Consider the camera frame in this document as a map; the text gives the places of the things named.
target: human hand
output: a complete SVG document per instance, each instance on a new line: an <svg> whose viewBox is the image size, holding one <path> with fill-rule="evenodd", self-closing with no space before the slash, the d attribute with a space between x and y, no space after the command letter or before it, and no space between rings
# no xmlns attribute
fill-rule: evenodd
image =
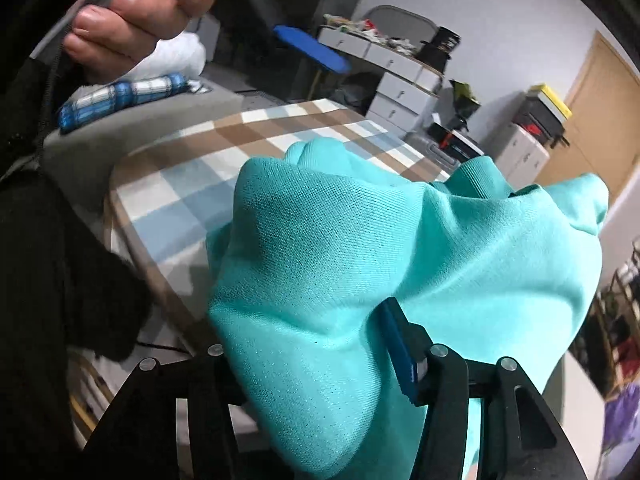
<svg viewBox="0 0 640 480"><path fill-rule="evenodd" d="M109 9L88 5L76 15L63 46L84 66L89 82L107 83L149 56L158 40L180 34L213 1L111 0Z"/></svg>

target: checkered tablecloth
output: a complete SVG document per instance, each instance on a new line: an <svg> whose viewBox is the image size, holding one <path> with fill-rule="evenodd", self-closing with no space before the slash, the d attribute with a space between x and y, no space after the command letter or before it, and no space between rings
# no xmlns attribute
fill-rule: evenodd
<svg viewBox="0 0 640 480"><path fill-rule="evenodd" d="M299 140L333 137L413 181L448 177L384 128L329 100L243 112L179 130L131 153L113 170L105 200L107 247L130 258L186 341L215 341L206 321L212 286L205 237L232 217L251 156L282 158Z"/></svg>

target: yellow lid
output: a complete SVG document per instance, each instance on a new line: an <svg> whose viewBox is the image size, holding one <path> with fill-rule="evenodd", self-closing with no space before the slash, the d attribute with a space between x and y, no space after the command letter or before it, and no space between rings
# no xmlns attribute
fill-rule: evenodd
<svg viewBox="0 0 640 480"><path fill-rule="evenodd" d="M560 113L564 115L567 119L570 118L573 113L566 104L562 102L562 99L558 97L558 95L546 84L542 83L539 85L534 85L529 89L529 92L542 92L546 95L549 100L556 105Z"/></svg>

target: silver screw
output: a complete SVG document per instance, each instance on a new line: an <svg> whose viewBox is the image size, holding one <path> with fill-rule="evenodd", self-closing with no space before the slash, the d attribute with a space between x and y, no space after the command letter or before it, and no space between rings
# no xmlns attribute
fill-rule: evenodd
<svg viewBox="0 0 640 480"><path fill-rule="evenodd" d="M209 348L207 348L207 354L209 354L211 357L218 357L223 353L225 353L225 349L222 348L222 345L211 345Z"/></svg>
<svg viewBox="0 0 640 480"><path fill-rule="evenodd" d="M449 349L444 345L433 345L431 347L431 353L438 357L445 357L449 353Z"/></svg>
<svg viewBox="0 0 640 480"><path fill-rule="evenodd" d="M504 359L500 360L500 366L505 370L513 372L518 367L518 364L510 357L505 357Z"/></svg>
<svg viewBox="0 0 640 480"><path fill-rule="evenodd" d="M143 372L148 372L156 367L156 360L152 357L147 357L146 359L142 359L138 366Z"/></svg>

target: drawer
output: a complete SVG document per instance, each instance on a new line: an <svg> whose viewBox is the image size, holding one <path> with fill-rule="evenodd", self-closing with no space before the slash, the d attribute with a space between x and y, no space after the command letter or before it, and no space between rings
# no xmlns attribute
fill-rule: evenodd
<svg viewBox="0 0 640 480"><path fill-rule="evenodd" d="M440 74L436 74L428 68L422 67L422 70L420 70L418 79L415 80L415 83L425 90L428 90L429 92L437 92L440 89L440 85L442 84L442 76Z"/></svg>
<svg viewBox="0 0 640 480"><path fill-rule="evenodd" d="M355 57L364 57L371 45L370 41L363 40L351 34L345 34L335 28L323 27L318 36L318 41L335 50L341 50Z"/></svg>
<svg viewBox="0 0 640 480"><path fill-rule="evenodd" d="M438 98L417 88L404 79L385 73L378 85L378 93L393 99L418 115L429 113L435 107Z"/></svg>
<svg viewBox="0 0 640 480"><path fill-rule="evenodd" d="M398 126L387 121L384 117L379 116L377 113L372 112L370 109L367 112L365 118L369 121L375 122L378 126L382 126L386 131L395 136L404 137L404 134L406 133L406 131L401 130L400 128L398 128Z"/></svg>
<svg viewBox="0 0 640 480"><path fill-rule="evenodd" d="M422 65L411 57L403 56L393 50L372 43L365 60L394 72L413 82L418 77Z"/></svg>
<svg viewBox="0 0 640 480"><path fill-rule="evenodd" d="M382 94L376 94L369 110L406 132L413 129L419 118L419 115L409 110L409 108L399 105Z"/></svg>

